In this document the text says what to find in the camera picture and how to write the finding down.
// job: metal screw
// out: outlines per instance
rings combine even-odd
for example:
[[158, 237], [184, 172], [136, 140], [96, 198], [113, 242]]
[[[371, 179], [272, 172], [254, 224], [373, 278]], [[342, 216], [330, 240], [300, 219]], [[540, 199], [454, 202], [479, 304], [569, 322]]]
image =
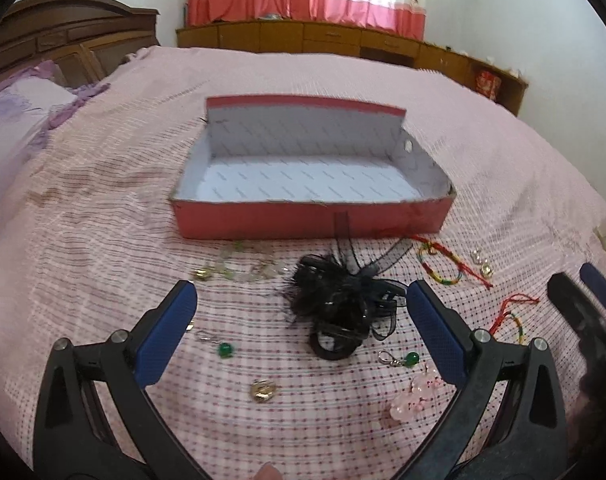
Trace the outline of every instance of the metal screw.
[[538, 337], [534, 340], [534, 347], [537, 350], [544, 351], [548, 349], [548, 343], [546, 343], [545, 339]]
[[113, 343], [124, 343], [128, 337], [129, 332], [127, 330], [116, 330], [116, 332], [110, 336], [110, 341]]
[[476, 339], [480, 343], [487, 343], [488, 341], [490, 341], [490, 338], [490, 332], [488, 332], [487, 330], [479, 328], [478, 330], [474, 331], [474, 339]]
[[69, 345], [69, 339], [67, 337], [62, 337], [54, 342], [54, 350], [65, 350], [67, 345]]

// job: pillow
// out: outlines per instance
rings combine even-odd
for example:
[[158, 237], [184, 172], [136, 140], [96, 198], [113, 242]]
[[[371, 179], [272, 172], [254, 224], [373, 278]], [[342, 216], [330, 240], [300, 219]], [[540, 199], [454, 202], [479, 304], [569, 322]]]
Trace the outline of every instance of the pillow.
[[30, 157], [30, 142], [49, 127], [52, 115], [75, 101], [74, 93], [33, 75], [0, 89], [0, 201]]

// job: black ribbon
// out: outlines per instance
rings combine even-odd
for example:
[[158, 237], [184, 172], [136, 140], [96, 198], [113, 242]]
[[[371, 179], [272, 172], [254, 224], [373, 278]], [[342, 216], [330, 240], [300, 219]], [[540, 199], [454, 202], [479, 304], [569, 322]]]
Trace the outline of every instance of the black ribbon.
[[[383, 341], [397, 327], [399, 298], [407, 288], [395, 280], [375, 276], [396, 264], [412, 246], [402, 238], [380, 258], [361, 267], [350, 240], [347, 214], [334, 218], [338, 259], [333, 254], [303, 256], [286, 292], [297, 317], [313, 321], [310, 345], [320, 358], [345, 359], [371, 333]], [[379, 333], [372, 324], [389, 319], [387, 333]], [[320, 336], [333, 339], [332, 349], [319, 341]]]

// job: bed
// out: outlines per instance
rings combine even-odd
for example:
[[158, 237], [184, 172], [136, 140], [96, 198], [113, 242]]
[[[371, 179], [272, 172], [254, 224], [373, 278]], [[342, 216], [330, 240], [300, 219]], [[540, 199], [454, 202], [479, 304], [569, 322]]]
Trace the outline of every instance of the bed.
[[[481, 247], [496, 269], [491, 290], [475, 280], [430, 285], [474, 328], [489, 328], [511, 294], [541, 298], [514, 310], [526, 342], [540, 336], [550, 344], [566, 414], [576, 413], [585, 364], [576, 337], [546, 298], [546, 282], [560, 271], [578, 282], [586, 261], [606, 276], [606, 254], [592, 232], [606, 203], [504, 108], [438, 73], [326, 54], [150, 46], [102, 81], [110, 88], [50, 132], [6, 195], [13, 213], [0, 240], [0, 429], [28, 463], [52, 343], [67, 336], [87, 344], [132, 327], [177, 280], [191, 279], [225, 247], [181, 238], [168, 200], [203, 130], [205, 98], [222, 94], [323, 95], [406, 108], [405, 129], [458, 190], [436, 239], [467, 260]], [[369, 261], [393, 242], [354, 244]], [[260, 250], [292, 268], [303, 254], [332, 244], [281, 240]], [[246, 253], [229, 261], [249, 264]], [[448, 262], [433, 266], [451, 272]], [[427, 279], [416, 250], [385, 277]], [[415, 423], [391, 424], [389, 402], [413, 372], [379, 364], [378, 352], [416, 351], [429, 359], [407, 314], [386, 341], [368, 339], [348, 360], [325, 362], [307, 344], [309, 328], [292, 323], [284, 284], [282, 276], [198, 283], [197, 330], [185, 335], [160, 383], [147, 389], [150, 397], [213, 478], [247, 478], [265, 462], [285, 478], [390, 478], [429, 433], [453, 388], [440, 388]], [[237, 354], [219, 359], [199, 331], [232, 343]], [[516, 340], [509, 324], [496, 337]], [[249, 397], [257, 379], [278, 384], [270, 404]], [[136, 456], [101, 393], [121, 446]], [[500, 393], [498, 387], [468, 455], [488, 434]]]

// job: cardboard box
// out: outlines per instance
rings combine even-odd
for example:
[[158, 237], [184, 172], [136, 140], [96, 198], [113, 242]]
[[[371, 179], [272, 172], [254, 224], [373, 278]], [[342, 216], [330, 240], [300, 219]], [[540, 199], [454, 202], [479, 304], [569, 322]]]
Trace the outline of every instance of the cardboard box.
[[202, 240], [435, 233], [456, 192], [402, 127], [405, 110], [314, 96], [206, 100], [208, 123], [170, 200], [179, 232]]

